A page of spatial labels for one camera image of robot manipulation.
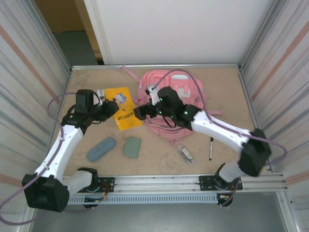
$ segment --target yellow paper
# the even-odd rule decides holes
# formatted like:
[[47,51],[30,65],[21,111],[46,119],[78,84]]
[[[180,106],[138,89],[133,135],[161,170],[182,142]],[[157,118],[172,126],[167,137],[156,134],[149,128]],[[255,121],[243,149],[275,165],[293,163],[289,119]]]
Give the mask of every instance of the yellow paper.
[[127,87],[109,88],[104,91],[105,98],[117,102],[119,106],[119,110],[114,114],[119,130],[122,131],[142,125],[141,121],[134,115],[133,109],[135,106]]

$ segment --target pen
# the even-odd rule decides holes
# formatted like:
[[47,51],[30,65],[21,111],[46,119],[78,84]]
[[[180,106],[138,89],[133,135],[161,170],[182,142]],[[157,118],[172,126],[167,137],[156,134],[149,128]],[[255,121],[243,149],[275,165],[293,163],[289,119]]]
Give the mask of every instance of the pen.
[[211,150],[209,152],[209,160],[212,159],[212,143],[213,143],[213,138],[211,137]]

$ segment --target green sponge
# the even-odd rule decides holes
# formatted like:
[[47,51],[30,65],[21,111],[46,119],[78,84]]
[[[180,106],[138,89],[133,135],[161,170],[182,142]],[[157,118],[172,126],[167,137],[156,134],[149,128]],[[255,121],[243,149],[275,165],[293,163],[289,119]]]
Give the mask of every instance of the green sponge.
[[140,152],[141,139],[134,137],[127,137],[124,155],[132,158],[138,158]]

